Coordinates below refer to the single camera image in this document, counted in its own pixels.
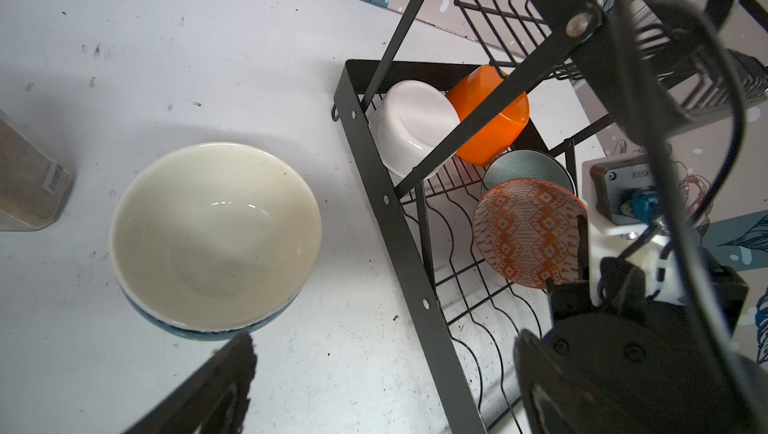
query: white table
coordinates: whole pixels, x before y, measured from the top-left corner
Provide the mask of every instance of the white table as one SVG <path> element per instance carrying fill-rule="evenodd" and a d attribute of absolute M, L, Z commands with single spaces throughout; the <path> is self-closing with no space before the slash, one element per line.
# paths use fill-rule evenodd
<path fill-rule="evenodd" d="M 446 428 L 329 114 L 343 61 L 380 58 L 397 14 L 357 0 L 0 0 L 0 19 L 0 108 L 77 173 L 56 224 L 0 233 L 0 432 L 120 432 L 221 346 L 134 312 L 106 242 L 137 172 L 216 140 L 291 164 L 323 222 L 308 284 L 253 334 L 245 432 Z M 485 61 L 474 42 L 418 23 L 398 58 Z M 587 123 L 566 82 L 543 83 L 531 102 L 550 145 Z M 579 149 L 601 154 L 594 139 Z"/>

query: orange container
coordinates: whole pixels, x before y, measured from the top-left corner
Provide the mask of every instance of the orange container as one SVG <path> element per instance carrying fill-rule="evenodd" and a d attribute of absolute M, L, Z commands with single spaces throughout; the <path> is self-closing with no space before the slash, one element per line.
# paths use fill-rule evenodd
<path fill-rule="evenodd" d="M 502 78 L 494 67 L 482 65 L 456 84 L 446 96 L 456 109 L 458 118 L 464 121 L 501 83 Z M 528 114 L 528 96 L 523 93 L 467 141 L 456 155 L 477 166 L 486 165 L 518 138 L 528 123 Z"/>

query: red and white patterned bowl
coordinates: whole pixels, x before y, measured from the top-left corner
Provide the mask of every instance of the red and white patterned bowl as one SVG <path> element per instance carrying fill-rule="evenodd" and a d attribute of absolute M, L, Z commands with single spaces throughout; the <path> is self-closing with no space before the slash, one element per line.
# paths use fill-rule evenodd
<path fill-rule="evenodd" d="M 513 179 L 489 190 L 475 208 L 472 233 L 485 262 L 507 279 L 544 288 L 576 280 L 580 199 L 556 184 Z"/>

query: dish rack shelf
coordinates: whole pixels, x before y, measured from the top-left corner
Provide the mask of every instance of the dish rack shelf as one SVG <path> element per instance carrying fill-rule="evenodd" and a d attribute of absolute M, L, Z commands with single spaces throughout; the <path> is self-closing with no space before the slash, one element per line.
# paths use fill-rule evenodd
<path fill-rule="evenodd" d="M 529 122 L 510 149 L 565 154 L 576 180 L 574 146 L 614 122 L 622 109 L 615 87 L 616 47 L 611 38 L 614 0 L 454 0 L 502 83 L 404 179 L 392 179 L 368 128 L 367 116 L 395 83 L 417 80 L 446 92 L 478 67 L 394 62 L 425 0 L 410 0 L 380 61 L 346 61 L 334 94 L 333 121 L 341 121 L 376 216 L 408 311 L 454 433 L 486 432 L 512 412 L 520 391 L 512 358 L 523 329 L 542 336 L 552 326 L 542 290 L 507 282 L 486 265 L 472 241 L 472 213 L 481 197 L 483 168 L 453 156 L 459 147 L 524 92 L 545 79 L 584 79 L 609 114 L 548 149 Z M 735 0 L 706 0 L 718 28 Z M 768 19 L 755 3 L 748 12 Z M 684 113 L 677 121 L 728 115 L 720 80 L 697 57 L 694 32 L 679 28 L 650 6 L 637 6 L 638 48 Z M 750 100 L 765 100 L 768 71 L 733 53 Z M 439 169 L 429 178 L 429 174 Z M 520 432 L 522 422 L 513 418 Z"/>

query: transparent jar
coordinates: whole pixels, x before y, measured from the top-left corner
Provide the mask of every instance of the transparent jar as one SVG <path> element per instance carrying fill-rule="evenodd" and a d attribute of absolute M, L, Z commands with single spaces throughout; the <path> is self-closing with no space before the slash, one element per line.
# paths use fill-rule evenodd
<path fill-rule="evenodd" d="M 56 221 L 72 179 L 0 111 L 0 230 L 38 230 Z"/>

